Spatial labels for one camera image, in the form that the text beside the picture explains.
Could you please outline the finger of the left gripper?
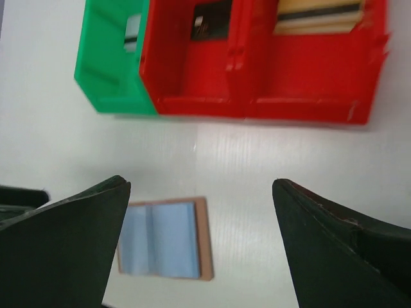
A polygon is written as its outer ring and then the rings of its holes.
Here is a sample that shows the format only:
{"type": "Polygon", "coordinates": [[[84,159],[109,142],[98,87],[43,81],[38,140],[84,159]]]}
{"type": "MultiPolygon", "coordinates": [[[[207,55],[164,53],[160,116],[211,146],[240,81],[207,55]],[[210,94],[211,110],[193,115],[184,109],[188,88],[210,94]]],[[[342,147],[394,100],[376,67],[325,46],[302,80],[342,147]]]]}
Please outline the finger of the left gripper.
{"type": "Polygon", "coordinates": [[[36,230],[47,226],[39,222],[39,208],[50,200],[45,190],[1,186],[1,231],[27,228],[36,230]]]}

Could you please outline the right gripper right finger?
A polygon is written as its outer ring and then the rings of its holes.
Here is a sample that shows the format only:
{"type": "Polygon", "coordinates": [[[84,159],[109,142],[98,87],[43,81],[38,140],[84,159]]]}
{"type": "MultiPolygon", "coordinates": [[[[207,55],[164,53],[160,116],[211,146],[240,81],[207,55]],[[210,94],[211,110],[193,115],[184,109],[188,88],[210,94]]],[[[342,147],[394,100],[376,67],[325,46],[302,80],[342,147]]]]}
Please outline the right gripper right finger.
{"type": "Polygon", "coordinates": [[[272,197],[300,307],[410,306],[409,229],[288,179],[272,197]]]}

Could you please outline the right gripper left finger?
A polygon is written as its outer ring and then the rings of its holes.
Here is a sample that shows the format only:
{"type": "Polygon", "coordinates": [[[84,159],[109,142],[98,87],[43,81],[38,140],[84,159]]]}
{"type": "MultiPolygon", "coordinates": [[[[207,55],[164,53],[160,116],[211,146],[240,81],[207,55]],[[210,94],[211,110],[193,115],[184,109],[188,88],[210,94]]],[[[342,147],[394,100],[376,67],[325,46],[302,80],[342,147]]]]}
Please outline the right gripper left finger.
{"type": "Polygon", "coordinates": [[[131,184],[113,176],[1,231],[2,307],[102,307],[131,184]]]}

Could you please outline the brown leather card holder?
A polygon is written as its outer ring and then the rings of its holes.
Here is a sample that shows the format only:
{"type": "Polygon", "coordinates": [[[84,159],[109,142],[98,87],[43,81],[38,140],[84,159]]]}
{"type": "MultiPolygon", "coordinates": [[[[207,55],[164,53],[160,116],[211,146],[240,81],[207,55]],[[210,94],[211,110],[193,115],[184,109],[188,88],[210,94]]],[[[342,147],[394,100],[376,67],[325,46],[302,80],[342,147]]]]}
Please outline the brown leather card holder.
{"type": "Polygon", "coordinates": [[[206,199],[200,196],[130,203],[117,254],[121,274],[212,280],[206,199]]]}

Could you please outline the dark grey credit card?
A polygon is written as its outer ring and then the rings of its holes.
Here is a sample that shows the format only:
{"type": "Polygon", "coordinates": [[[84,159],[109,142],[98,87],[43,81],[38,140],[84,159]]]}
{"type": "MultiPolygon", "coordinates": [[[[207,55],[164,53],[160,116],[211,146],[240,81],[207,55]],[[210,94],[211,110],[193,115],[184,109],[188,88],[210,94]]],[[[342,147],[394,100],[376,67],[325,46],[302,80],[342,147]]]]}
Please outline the dark grey credit card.
{"type": "Polygon", "coordinates": [[[231,21],[232,1],[198,3],[193,10],[191,40],[226,40],[231,21]]]}

